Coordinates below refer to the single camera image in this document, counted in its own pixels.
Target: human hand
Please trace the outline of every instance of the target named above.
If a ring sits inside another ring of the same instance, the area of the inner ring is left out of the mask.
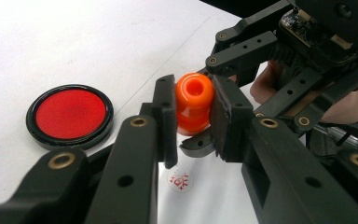
[[[277,90],[275,85],[278,82],[283,68],[274,61],[269,61],[266,69],[257,77],[250,93],[255,101],[264,104],[267,99],[273,96]],[[311,91],[298,104],[287,111],[287,115],[294,116],[302,108],[311,103],[318,95],[319,91]],[[358,91],[353,91],[330,107],[321,119],[321,122],[349,124],[358,121]]]

